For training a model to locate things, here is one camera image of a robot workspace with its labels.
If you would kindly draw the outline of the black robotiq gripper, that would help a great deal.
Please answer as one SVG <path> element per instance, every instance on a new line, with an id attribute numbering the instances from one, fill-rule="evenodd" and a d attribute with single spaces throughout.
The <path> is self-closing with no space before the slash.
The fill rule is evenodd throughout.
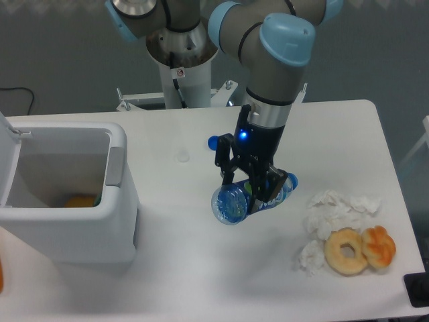
<path id="1" fill-rule="evenodd" d="M 248 120 L 250 112 L 251 106 L 243 105 L 234 135 L 226 133 L 218 137 L 214 163 L 221 169 L 222 185 L 233 183 L 237 167 L 249 175 L 251 192 L 247 213 L 256 213 L 284 201 L 288 195 L 288 173 L 273 167 L 285 126 L 255 125 Z"/>

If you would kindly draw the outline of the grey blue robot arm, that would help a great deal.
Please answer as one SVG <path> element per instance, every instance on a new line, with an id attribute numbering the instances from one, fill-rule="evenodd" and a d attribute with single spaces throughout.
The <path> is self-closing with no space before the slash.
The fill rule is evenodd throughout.
<path id="1" fill-rule="evenodd" d="M 207 107 L 211 60 L 223 52 L 249 70 L 234 133 L 217 140 L 223 183 L 212 197 L 219 220 L 238 223 L 276 206 L 295 188 L 273 158 L 309 63 L 316 26 L 337 15 L 342 1 L 227 1 L 208 20 L 199 1 L 107 1 L 128 40 L 145 38 L 159 66 L 168 109 Z"/>

